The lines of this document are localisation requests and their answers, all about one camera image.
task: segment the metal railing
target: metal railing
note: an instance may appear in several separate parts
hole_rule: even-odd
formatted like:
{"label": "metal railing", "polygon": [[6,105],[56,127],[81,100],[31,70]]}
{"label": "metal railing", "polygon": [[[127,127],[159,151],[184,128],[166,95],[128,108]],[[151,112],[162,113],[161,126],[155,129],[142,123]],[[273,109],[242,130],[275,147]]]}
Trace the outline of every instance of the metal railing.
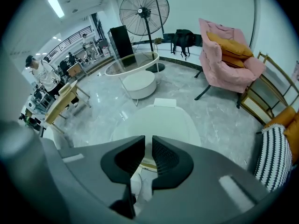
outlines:
{"label": "metal railing", "polygon": [[83,34],[89,34],[92,32],[91,26],[86,27],[75,34],[71,35],[70,37],[66,38],[63,42],[61,42],[58,46],[56,46],[52,51],[50,51],[46,57],[50,60],[54,59],[58,56],[59,53],[61,53],[65,48],[67,48],[69,45],[77,41],[82,37]]}

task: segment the standing fan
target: standing fan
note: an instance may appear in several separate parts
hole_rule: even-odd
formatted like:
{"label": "standing fan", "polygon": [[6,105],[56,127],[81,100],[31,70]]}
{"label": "standing fan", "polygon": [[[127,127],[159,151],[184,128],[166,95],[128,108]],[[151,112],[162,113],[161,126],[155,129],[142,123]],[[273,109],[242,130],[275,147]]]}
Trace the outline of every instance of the standing fan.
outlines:
{"label": "standing fan", "polygon": [[[163,27],[169,14],[167,0],[123,0],[120,8],[120,18],[126,29],[135,35],[148,34],[150,49],[153,50],[153,43],[150,34]],[[165,66],[158,64],[159,71]],[[153,65],[147,70],[157,72],[157,66]]]}

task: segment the desk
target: desk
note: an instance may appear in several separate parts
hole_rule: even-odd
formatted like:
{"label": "desk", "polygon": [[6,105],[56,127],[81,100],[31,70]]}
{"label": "desk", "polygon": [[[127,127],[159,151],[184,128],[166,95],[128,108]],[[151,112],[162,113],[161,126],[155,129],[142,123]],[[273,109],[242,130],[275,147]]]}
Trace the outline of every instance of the desk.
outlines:
{"label": "desk", "polygon": [[84,71],[83,67],[79,62],[74,64],[72,67],[70,67],[67,72],[69,73],[70,77],[75,77],[77,74],[84,72],[84,74],[87,76],[87,73]]}
{"label": "desk", "polygon": [[86,94],[83,90],[81,90],[77,86],[77,82],[78,81],[74,81],[71,84],[70,89],[67,92],[65,92],[64,94],[60,95],[59,98],[54,101],[54,103],[51,105],[50,109],[46,113],[45,122],[48,123],[48,124],[50,124],[50,125],[53,125],[61,133],[64,133],[64,132],[54,124],[54,121],[57,118],[57,116],[61,116],[62,118],[66,119],[60,113],[65,109],[65,107],[75,97],[77,97],[79,100],[82,100],[85,103],[86,106],[88,106],[89,108],[91,108],[91,106],[87,102],[85,102],[81,97],[79,97],[78,94],[76,93],[77,89],[78,89],[83,94],[85,94],[88,98],[90,98],[90,96],[88,94]]}

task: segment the orange cushion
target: orange cushion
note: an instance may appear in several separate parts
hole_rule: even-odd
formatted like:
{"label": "orange cushion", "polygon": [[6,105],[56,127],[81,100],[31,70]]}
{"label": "orange cushion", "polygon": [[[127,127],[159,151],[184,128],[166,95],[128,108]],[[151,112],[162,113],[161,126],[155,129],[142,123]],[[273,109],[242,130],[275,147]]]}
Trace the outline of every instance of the orange cushion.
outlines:
{"label": "orange cushion", "polygon": [[268,124],[266,124],[264,128],[267,128],[272,124],[280,124],[287,128],[294,120],[295,115],[296,111],[293,109],[293,107],[288,106],[278,116],[274,117]]}
{"label": "orange cushion", "polygon": [[293,122],[284,131],[292,152],[293,164],[299,158],[299,113],[295,115]]}
{"label": "orange cushion", "polygon": [[226,63],[226,65],[233,67],[233,68],[245,68],[244,63],[237,58],[230,57],[230,56],[222,56],[222,61]]}
{"label": "orange cushion", "polygon": [[240,44],[235,40],[223,39],[212,32],[207,32],[206,34],[211,41],[220,45],[223,55],[238,59],[247,59],[253,56],[251,50],[247,46]]}

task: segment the white chair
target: white chair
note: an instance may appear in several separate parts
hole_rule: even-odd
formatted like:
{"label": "white chair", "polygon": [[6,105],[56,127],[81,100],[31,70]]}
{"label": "white chair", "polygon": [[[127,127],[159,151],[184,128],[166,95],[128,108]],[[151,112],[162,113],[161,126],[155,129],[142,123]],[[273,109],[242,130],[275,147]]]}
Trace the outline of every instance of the white chair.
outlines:
{"label": "white chair", "polygon": [[113,140],[145,135],[145,156],[142,165],[155,168],[151,156],[152,136],[162,136],[201,146],[200,137],[190,115],[177,107],[175,99],[156,98],[153,105],[138,110],[114,131]]}
{"label": "white chair", "polygon": [[50,126],[48,126],[46,130],[44,130],[43,138],[52,140],[57,149],[70,147],[63,134],[55,128],[51,128]]}

